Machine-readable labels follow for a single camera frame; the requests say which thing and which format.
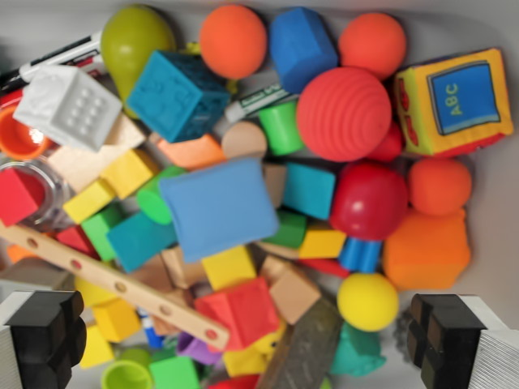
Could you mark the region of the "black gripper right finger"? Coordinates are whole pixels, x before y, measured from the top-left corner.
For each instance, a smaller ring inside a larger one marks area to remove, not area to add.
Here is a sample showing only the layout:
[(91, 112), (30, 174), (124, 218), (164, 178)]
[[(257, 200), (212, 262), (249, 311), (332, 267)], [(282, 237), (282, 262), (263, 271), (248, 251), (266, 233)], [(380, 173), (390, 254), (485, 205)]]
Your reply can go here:
[(407, 349), (427, 388), (517, 388), (518, 330), (476, 295), (415, 294)]

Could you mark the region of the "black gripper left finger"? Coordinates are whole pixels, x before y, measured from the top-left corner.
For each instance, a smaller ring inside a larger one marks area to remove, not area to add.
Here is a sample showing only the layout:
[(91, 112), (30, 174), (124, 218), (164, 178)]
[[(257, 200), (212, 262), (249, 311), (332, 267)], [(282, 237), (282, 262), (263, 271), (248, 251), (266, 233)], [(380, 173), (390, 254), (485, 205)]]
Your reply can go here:
[(86, 348), (77, 291), (15, 291), (1, 303), (1, 387), (65, 388)]

